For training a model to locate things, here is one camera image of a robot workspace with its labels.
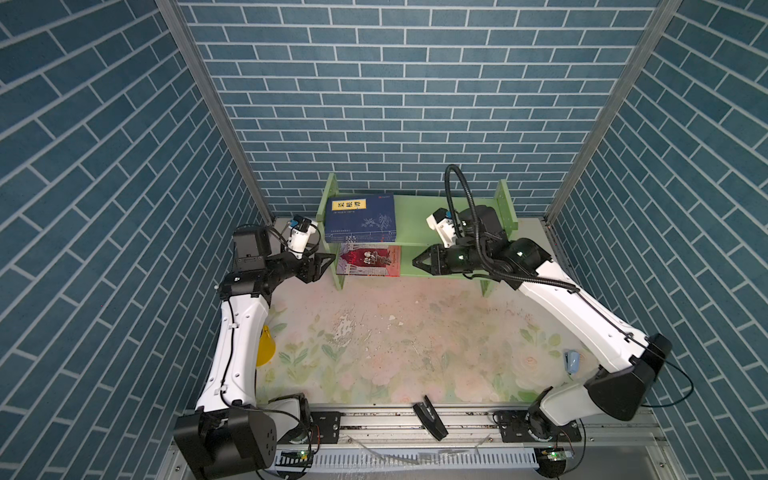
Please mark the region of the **red Hamlet picture book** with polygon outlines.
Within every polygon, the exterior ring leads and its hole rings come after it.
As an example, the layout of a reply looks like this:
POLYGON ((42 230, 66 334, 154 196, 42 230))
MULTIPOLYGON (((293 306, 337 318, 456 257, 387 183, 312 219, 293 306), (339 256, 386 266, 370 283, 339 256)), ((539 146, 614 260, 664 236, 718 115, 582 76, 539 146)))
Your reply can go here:
POLYGON ((399 277, 401 247, 348 243, 341 246, 336 273, 341 276, 399 277))

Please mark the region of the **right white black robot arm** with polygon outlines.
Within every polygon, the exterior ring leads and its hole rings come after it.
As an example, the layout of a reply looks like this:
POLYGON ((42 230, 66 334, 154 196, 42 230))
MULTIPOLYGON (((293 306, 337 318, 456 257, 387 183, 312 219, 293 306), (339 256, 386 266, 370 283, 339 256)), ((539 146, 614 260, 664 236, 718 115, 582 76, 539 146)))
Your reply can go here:
POLYGON ((427 219, 440 241, 419 254, 413 266, 432 276, 508 285, 550 312, 597 359, 589 378, 548 387, 537 396, 525 416, 529 434, 549 441, 574 420, 603 413, 629 421, 647 407, 646 396, 662 370, 675 366, 671 341, 619 318, 535 241, 509 239, 496 211, 475 202, 459 166, 447 166, 444 186, 446 207, 427 219))

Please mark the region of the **black stapler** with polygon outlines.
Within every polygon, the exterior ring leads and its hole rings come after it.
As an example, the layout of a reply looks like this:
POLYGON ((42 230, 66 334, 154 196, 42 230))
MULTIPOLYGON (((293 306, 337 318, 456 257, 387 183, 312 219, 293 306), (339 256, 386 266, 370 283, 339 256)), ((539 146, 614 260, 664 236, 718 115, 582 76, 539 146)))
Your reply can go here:
POLYGON ((421 425, 436 441, 440 442, 448 436, 445 424, 427 395, 415 403, 412 409, 421 425))

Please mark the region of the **small light blue object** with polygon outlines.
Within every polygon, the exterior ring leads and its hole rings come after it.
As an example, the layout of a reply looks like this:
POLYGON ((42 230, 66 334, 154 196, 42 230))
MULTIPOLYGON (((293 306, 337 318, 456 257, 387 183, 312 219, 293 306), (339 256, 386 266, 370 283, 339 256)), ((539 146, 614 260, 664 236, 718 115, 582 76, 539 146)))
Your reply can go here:
POLYGON ((564 352, 564 368, 569 376, 576 375, 581 367, 581 354, 575 350, 564 352))

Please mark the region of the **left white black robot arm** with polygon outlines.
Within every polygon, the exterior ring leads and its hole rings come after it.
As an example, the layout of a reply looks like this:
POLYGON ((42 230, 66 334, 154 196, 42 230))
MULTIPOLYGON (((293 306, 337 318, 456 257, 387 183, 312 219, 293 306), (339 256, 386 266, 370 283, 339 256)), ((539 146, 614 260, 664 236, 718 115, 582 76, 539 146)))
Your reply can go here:
POLYGON ((267 336, 272 296, 285 280, 320 280, 334 261, 310 241, 321 234, 309 218, 288 222, 283 236, 272 226, 245 224, 233 233, 233 260, 220 282, 220 329, 202 393, 190 414, 177 418, 173 440, 197 479, 254 472, 275 473, 278 446, 296 442, 305 471, 321 446, 321 429, 302 393, 258 405, 258 356, 267 336))

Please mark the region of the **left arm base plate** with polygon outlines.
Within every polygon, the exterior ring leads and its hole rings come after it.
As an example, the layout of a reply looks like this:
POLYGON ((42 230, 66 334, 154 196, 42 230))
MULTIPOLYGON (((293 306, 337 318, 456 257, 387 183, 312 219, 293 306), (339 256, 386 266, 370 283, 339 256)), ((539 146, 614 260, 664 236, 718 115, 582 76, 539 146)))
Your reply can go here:
POLYGON ((342 413, 339 411, 313 411, 310 414, 310 433, 315 445, 335 445, 339 442, 342 413))

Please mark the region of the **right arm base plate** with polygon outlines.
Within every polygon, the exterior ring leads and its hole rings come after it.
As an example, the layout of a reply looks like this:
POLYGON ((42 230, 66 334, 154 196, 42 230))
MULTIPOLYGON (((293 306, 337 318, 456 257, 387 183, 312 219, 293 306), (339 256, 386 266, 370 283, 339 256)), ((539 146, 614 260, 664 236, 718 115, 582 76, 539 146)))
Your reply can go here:
POLYGON ((576 443, 583 440, 579 422, 572 421, 564 426, 545 426, 542 433, 530 425, 526 410, 495 410, 491 420, 496 425, 503 443, 555 442, 576 443))

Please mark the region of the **yellow pen cup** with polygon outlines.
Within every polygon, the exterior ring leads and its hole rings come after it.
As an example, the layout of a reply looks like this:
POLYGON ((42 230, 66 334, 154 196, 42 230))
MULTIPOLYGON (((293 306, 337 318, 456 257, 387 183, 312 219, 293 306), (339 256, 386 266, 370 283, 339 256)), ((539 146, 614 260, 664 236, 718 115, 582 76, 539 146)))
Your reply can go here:
POLYGON ((262 367, 269 363, 276 352, 276 342, 268 325, 264 325, 261 331, 256 358, 256 366, 262 367))

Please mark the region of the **blue book yellow label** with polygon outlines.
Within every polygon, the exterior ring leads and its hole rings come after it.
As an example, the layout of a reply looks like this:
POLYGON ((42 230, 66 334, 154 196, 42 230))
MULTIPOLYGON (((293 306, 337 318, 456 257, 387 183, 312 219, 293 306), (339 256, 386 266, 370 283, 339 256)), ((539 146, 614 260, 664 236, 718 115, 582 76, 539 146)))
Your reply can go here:
POLYGON ((395 243, 395 235, 334 235, 326 239, 328 243, 333 244, 356 244, 356 243, 395 243))

